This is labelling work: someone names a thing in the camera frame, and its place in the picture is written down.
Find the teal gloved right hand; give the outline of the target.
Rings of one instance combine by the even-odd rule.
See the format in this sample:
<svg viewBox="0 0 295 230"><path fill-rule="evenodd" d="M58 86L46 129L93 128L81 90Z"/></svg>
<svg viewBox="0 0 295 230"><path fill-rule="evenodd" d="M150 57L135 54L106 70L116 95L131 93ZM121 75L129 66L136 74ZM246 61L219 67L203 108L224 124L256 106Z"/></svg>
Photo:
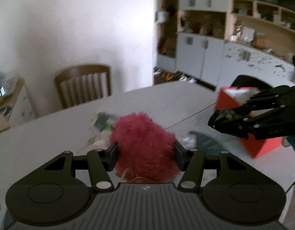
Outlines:
<svg viewBox="0 0 295 230"><path fill-rule="evenodd" d="M291 147L295 152L295 136L284 136L281 144L284 147Z"/></svg>

